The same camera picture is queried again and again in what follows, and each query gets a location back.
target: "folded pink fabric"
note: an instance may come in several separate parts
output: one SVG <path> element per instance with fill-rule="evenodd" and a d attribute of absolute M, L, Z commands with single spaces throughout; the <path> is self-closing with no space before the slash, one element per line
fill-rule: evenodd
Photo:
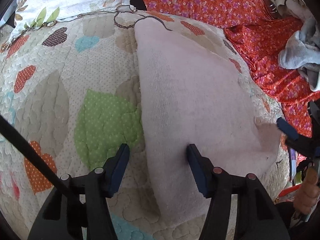
<path fill-rule="evenodd" d="M 148 170 L 162 216 L 179 224 L 208 211 L 186 158 L 195 143 L 228 173 L 261 176 L 280 132 L 256 127 L 249 95 L 230 62 L 147 18 L 135 25 Z"/>

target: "black rod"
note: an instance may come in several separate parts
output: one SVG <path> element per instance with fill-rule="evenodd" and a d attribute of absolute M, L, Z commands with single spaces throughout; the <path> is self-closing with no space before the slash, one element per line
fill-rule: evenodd
<path fill-rule="evenodd" d="M 79 199 L 66 187 L 58 176 L 49 168 L 22 135 L 0 115 L 0 133 L 18 149 L 63 195 L 79 203 Z"/>

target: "hand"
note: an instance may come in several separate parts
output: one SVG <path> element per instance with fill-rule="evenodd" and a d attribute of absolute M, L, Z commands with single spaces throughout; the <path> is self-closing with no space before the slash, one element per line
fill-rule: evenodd
<path fill-rule="evenodd" d="M 318 203 L 320 188 L 318 174 L 315 169 L 309 168 L 301 187 L 295 195 L 293 206 L 304 215 L 311 213 L 311 208 Z"/>

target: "red fabric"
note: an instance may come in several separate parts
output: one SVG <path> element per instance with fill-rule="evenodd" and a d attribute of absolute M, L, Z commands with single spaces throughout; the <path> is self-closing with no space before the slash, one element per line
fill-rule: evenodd
<path fill-rule="evenodd" d="M 282 104 L 284 116 L 300 134 L 311 136 L 311 119 L 307 103 L 320 98 L 297 70 L 278 64 L 278 54 L 302 22 L 289 17 L 259 26 L 238 26 L 225 29 L 227 38 L 248 64 L 255 83 L 270 97 Z"/>
<path fill-rule="evenodd" d="M 272 21 L 263 0 L 144 0 L 149 11 L 196 19 L 221 28 Z"/>

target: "green polka dot leaf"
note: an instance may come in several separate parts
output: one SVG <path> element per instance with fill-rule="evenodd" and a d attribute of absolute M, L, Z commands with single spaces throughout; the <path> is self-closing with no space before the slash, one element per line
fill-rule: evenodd
<path fill-rule="evenodd" d="M 90 170 L 102 167 L 122 143 L 143 139 L 141 110 L 124 98 L 88 89 L 74 131 L 76 150 Z"/>

